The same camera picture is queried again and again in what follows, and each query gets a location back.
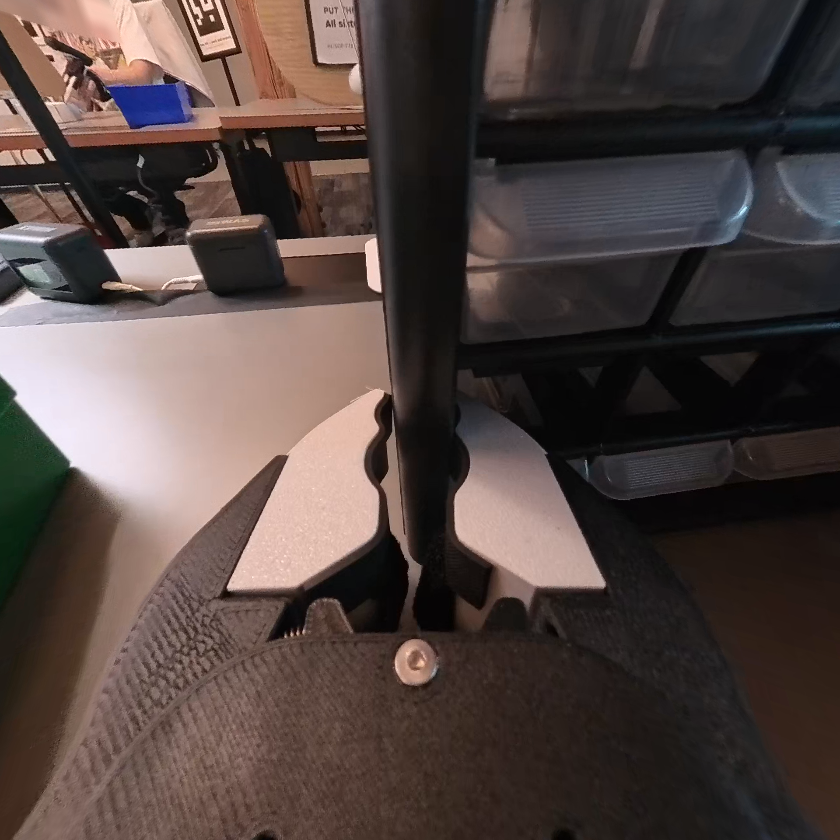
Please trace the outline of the wooden post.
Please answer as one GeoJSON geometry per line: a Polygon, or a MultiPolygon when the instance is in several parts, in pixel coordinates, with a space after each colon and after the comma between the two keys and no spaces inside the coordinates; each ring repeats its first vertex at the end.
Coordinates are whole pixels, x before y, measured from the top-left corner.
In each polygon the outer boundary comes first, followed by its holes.
{"type": "MultiPolygon", "coordinates": [[[[248,61],[255,78],[259,99],[295,99],[295,88],[282,75],[268,47],[261,26],[255,1],[235,1],[241,34],[244,37],[248,61]]],[[[306,237],[323,237],[324,224],[321,207],[313,184],[310,164],[307,161],[283,164],[290,188],[300,199],[298,225],[306,237]]]]}

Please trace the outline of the blue plastic bin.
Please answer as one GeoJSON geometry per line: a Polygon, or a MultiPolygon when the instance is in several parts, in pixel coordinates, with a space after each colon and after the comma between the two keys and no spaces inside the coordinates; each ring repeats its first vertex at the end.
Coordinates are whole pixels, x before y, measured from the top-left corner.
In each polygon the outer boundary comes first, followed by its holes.
{"type": "Polygon", "coordinates": [[[193,120],[190,94],[180,80],[158,85],[111,85],[106,90],[132,130],[193,120]]]}

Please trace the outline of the rows of clear drawers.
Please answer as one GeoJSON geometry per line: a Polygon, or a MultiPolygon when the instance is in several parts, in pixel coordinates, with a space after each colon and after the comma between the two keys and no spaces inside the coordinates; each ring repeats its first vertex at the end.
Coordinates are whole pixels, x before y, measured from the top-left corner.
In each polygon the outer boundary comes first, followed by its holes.
{"type": "Polygon", "coordinates": [[[608,497],[838,472],[838,2],[496,2],[462,366],[608,497]]]}

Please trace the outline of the black and white tag poster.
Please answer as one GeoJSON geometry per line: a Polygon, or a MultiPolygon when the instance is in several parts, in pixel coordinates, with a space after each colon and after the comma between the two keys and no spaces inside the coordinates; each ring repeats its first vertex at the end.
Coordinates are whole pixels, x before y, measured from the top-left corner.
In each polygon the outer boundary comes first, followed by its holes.
{"type": "Polygon", "coordinates": [[[178,6],[202,62],[242,53],[225,1],[178,1],[178,6]]]}

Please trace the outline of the black drawer cabinet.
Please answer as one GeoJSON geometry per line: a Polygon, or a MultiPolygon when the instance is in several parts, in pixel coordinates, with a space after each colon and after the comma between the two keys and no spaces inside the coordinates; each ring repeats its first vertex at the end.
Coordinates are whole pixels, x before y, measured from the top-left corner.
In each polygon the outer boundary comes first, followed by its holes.
{"type": "Polygon", "coordinates": [[[445,530],[471,198],[496,2],[358,2],[406,535],[445,530]]]}

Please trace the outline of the dark grey charger box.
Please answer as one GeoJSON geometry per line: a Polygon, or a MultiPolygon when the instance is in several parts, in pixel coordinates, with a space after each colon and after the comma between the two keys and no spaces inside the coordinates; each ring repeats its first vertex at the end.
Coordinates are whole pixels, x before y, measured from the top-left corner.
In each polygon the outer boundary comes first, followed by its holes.
{"type": "Polygon", "coordinates": [[[206,288],[239,297],[287,285],[275,229],[262,214],[196,220],[185,231],[206,288]]]}
{"type": "Polygon", "coordinates": [[[92,304],[121,278],[94,234],[82,225],[24,223],[3,228],[1,256],[37,297],[92,304]]]}

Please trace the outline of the green plastic storage bin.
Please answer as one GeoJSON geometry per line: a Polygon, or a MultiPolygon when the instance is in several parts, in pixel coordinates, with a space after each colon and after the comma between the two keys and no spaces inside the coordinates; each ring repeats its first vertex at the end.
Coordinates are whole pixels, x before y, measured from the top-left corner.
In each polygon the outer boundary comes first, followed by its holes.
{"type": "Polygon", "coordinates": [[[1,380],[1,606],[5,606],[70,471],[69,459],[1,380]]]}

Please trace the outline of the wooden desk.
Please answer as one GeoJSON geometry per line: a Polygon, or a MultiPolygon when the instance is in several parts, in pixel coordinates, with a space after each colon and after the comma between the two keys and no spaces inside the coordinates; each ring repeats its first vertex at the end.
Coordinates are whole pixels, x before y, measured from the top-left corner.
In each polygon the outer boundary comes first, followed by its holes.
{"type": "MultiPolygon", "coordinates": [[[[59,126],[72,148],[216,143],[223,139],[222,126],[213,109],[194,112],[184,123],[155,124],[132,129],[118,112],[89,113],[59,126]]],[[[1,187],[57,185],[66,182],[64,172],[49,154],[47,143],[36,129],[17,114],[1,117],[1,187]]]]}
{"type": "Polygon", "coordinates": [[[260,99],[218,108],[223,131],[260,133],[281,163],[359,161],[368,156],[362,106],[304,98],[260,99]]]}

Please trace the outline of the framed white sign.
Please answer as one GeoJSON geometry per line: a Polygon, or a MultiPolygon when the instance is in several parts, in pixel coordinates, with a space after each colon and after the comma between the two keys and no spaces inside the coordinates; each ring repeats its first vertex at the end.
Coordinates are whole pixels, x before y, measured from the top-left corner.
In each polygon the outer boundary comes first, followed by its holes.
{"type": "Polygon", "coordinates": [[[317,67],[347,67],[359,61],[354,1],[306,1],[313,62],[317,67]]]}

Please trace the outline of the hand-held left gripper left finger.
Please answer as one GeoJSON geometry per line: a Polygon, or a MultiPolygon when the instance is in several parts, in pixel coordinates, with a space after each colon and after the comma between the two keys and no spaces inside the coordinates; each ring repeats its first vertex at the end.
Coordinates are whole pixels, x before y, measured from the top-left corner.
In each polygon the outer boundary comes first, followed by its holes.
{"type": "Polygon", "coordinates": [[[302,595],[390,533],[385,492],[392,397],[373,389],[290,451],[227,582],[231,595],[302,595]]]}

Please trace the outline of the black tripod pole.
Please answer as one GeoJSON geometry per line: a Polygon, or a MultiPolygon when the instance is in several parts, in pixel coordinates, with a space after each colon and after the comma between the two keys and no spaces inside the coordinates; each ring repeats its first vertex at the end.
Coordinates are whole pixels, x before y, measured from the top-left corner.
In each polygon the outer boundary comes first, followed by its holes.
{"type": "Polygon", "coordinates": [[[97,231],[116,248],[127,248],[129,242],[102,200],[96,186],[88,178],[74,156],[60,127],[53,119],[34,82],[16,57],[4,34],[1,34],[1,71],[17,100],[31,119],[40,138],[46,143],[57,164],[78,194],[82,205],[95,222],[97,231]]]}

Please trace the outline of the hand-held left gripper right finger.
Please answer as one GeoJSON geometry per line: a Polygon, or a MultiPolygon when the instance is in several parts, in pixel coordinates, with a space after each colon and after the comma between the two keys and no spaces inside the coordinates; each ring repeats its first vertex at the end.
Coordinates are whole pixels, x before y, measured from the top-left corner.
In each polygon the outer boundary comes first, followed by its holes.
{"type": "Polygon", "coordinates": [[[458,399],[448,586],[462,601],[603,592],[605,578],[543,448],[482,402],[458,399]]]}

